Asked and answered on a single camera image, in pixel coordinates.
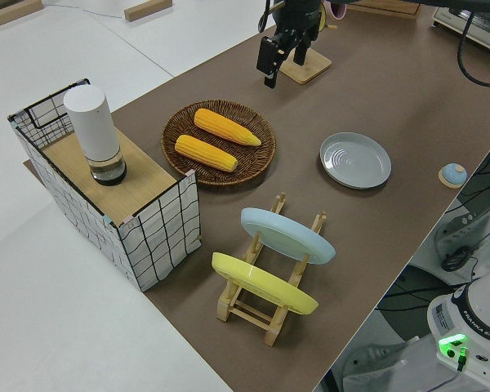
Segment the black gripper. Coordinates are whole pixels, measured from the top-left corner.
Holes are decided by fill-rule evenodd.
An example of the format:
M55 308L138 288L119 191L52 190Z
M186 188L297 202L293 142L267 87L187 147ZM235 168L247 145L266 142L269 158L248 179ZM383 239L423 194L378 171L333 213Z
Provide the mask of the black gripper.
M318 37L321 15L318 0L284 1L276 11L276 34L261 39L256 62L256 69L265 75L267 87L275 88L278 71L291 51L290 45L296 45L293 62L297 65L305 63L306 53Z

